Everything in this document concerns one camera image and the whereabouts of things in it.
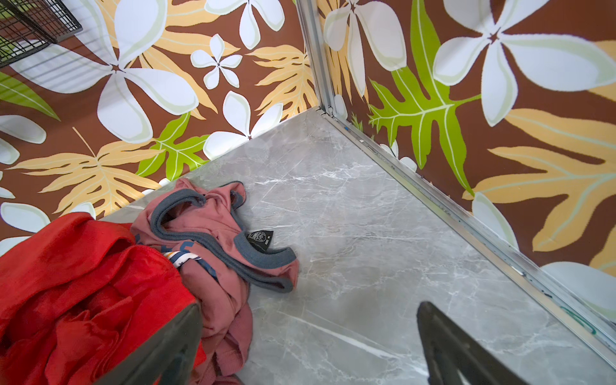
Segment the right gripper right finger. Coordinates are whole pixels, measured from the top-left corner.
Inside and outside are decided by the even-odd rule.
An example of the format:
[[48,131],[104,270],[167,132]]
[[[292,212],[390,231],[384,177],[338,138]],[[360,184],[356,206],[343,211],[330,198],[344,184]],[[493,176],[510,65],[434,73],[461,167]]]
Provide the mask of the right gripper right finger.
[[428,383],[525,383],[434,304],[420,303],[416,317]]

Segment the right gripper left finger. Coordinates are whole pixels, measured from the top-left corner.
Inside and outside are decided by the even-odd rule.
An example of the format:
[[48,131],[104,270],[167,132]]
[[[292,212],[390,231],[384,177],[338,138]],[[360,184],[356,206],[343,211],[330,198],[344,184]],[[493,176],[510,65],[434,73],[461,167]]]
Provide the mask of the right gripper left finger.
[[201,310],[186,306],[112,371],[99,385],[187,384],[201,341]]

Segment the red cloth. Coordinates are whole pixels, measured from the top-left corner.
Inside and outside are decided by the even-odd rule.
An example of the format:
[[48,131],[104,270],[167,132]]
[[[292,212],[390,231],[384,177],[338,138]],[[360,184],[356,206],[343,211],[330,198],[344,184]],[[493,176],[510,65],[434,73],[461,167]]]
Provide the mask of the red cloth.
[[63,216],[1,258],[1,381],[92,384],[195,303],[127,225]]

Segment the dusty rose grey-trimmed garment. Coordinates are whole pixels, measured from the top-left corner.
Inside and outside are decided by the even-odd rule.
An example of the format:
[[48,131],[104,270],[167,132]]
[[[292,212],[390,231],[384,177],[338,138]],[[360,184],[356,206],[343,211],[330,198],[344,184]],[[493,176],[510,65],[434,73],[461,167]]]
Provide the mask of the dusty rose grey-trimmed garment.
[[182,178],[130,228],[138,244],[158,250],[177,269],[201,308],[191,384],[238,384],[253,338],[251,288],[286,294],[297,285],[295,252],[271,250],[269,230],[248,231],[237,215],[245,201],[240,181],[207,190]]

